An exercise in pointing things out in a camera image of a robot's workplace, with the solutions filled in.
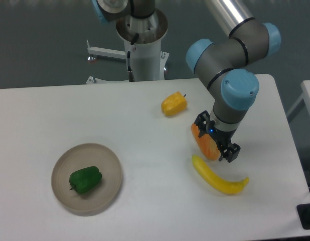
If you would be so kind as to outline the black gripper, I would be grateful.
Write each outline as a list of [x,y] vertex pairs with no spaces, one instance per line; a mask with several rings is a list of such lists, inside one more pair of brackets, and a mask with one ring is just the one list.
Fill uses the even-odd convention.
[[195,126],[199,130],[199,138],[209,134],[214,140],[220,151],[219,161],[225,159],[228,163],[231,163],[238,157],[241,147],[236,143],[232,143],[232,137],[238,129],[238,123],[227,124],[217,118],[210,118],[209,113],[205,110],[196,117]]

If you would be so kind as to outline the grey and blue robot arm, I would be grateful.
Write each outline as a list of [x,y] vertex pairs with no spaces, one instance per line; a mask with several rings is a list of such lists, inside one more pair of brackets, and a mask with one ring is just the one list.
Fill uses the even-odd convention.
[[[124,41],[128,80],[164,78],[162,38],[168,31],[165,14],[154,1],[93,1],[101,22],[116,23]],[[207,6],[228,36],[222,44],[200,39],[190,46],[186,63],[201,80],[215,102],[211,111],[200,113],[195,125],[209,135],[221,159],[235,160],[240,146],[231,141],[259,91],[255,75],[245,67],[279,50],[281,35],[270,23],[258,22],[242,1],[207,1]]]

